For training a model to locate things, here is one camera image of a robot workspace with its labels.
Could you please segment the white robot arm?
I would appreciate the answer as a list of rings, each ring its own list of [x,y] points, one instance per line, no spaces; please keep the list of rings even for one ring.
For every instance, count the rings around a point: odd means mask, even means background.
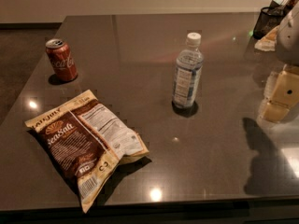
[[[278,27],[276,55],[284,67],[268,77],[260,109],[260,117],[274,123],[282,121],[299,103],[299,6]]]

